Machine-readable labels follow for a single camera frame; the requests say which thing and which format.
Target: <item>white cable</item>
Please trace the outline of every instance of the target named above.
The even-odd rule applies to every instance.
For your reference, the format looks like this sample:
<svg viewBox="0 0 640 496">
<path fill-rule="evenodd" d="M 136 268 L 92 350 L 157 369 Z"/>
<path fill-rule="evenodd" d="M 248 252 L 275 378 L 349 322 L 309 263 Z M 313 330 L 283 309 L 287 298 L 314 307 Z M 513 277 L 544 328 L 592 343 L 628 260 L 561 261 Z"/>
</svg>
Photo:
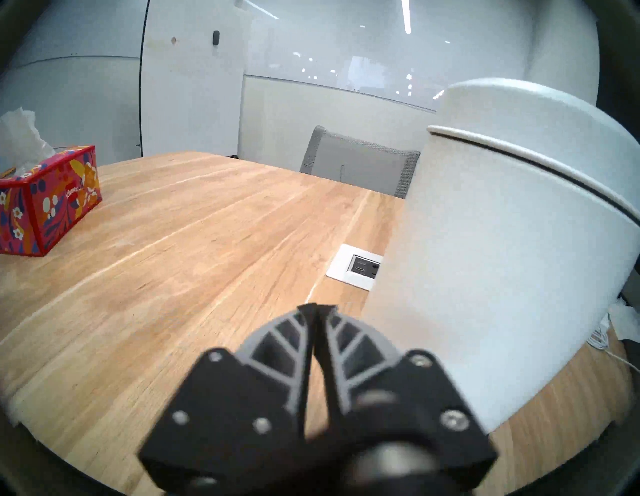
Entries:
<svg viewBox="0 0 640 496">
<path fill-rule="evenodd" d="M 627 364 L 629 367 L 631 367 L 633 370 L 635 370 L 636 372 L 638 372 L 640 374 L 640 369 L 638 369 L 638 367 L 636 367 L 634 364 L 630 364 L 628 361 L 626 361 L 621 356 L 618 356 L 618 355 L 616 355 L 614 353 L 611 353 L 607 349 L 609 347 L 609 337 L 607 336 L 607 333 L 602 331 L 602 329 L 600 327 L 598 327 L 595 331 L 593 331 L 591 333 L 591 336 L 587 340 L 587 343 L 589 345 L 593 346 L 595 349 L 600 349 L 600 350 L 604 351 L 605 353 L 607 353 L 608 355 L 613 356 L 613 358 L 616 358 L 617 360 L 620 360 L 620 362 L 623 362 L 623 363 Z"/>
</svg>

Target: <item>door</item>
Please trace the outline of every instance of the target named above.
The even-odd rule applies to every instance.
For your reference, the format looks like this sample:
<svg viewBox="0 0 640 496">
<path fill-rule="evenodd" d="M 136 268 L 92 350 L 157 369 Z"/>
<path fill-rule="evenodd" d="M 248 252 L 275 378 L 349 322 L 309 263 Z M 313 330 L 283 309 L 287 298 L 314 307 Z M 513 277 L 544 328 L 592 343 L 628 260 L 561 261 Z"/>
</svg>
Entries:
<svg viewBox="0 0 640 496">
<path fill-rule="evenodd" d="M 237 154 L 249 26 L 232 0 L 150 0 L 140 62 L 144 156 Z"/>
</svg>

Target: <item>wood grain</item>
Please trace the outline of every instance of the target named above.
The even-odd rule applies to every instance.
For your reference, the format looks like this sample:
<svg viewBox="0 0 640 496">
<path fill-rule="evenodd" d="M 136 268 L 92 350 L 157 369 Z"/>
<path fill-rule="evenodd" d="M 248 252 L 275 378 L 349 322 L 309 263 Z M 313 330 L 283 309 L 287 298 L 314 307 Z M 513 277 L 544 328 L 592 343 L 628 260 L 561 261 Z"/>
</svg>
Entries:
<svg viewBox="0 0 640 496">
<path fill-rule="evenodd" d="M 99 168 L 104 201 L 42 259 L 0 257 L 0 386 L 46 446 L 126 494 L 160 494 L 140 443 L 198 355 L 235 349 L 306 301 L 358 317 L 367 292 L 326 278 L 342 243 L 383 253 L 403 200 L 195 152 Z M 612 350 L 623 348 L 610 334 Z M 621 419 L 628 370 L 584 346 L 493 434 L 498 495 Z M 307 432 L 326 424 L 312 367 Z"/>
</svg>

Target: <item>paper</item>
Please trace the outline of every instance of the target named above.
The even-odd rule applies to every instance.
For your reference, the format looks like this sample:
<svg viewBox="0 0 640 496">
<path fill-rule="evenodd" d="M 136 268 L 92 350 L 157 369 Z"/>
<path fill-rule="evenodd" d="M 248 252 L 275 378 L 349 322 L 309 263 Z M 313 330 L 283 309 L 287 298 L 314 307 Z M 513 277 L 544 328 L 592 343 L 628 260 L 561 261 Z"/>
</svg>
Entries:
<svg viewBox="0 0 640 496">
<path fill-rule="evenodd" d="M 22 110 L 22 107 L 0 117 L 0 163 L 4 169 L 15 167 L 16 177 L 55 154 L 53 148 L 40 138 L 35 120 L 35 113 Z"/>
<path fill-rule="evenodd" d="M 640 315 L 634 307 L 614 303 L 609 307 L 609 318 L 618 339 L 640 343 Z"/>
</svg>

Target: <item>ceiling light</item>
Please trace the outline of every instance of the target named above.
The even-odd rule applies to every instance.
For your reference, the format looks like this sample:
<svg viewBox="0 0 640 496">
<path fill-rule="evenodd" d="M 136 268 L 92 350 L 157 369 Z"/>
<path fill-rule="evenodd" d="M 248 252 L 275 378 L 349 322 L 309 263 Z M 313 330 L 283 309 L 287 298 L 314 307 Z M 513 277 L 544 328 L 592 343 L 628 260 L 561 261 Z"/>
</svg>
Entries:
<svg viewBox="0 0 640 496">
<path fill-rule="evenodd" d="M 404 32 L 411 34 L 411 17 L 409 14 L 409 0 L 402 0 L 402 16 L 404 17 Z"/>
<path fill-rule="evenodd" d="M 276 16 L 274 16 L 271 12 L 269 12 L 268 10 L 263 9 L 262 7 L 258 7 L 255 3 L 250 2 L 249 0 L 244 0 L 246 1 L 250 6 L 252 6 L 253 8 L 258 9 L 260 12 L 264 12 L 266 15 L 271 16 L 274 19 L 277 19 Z"/>
</svg>

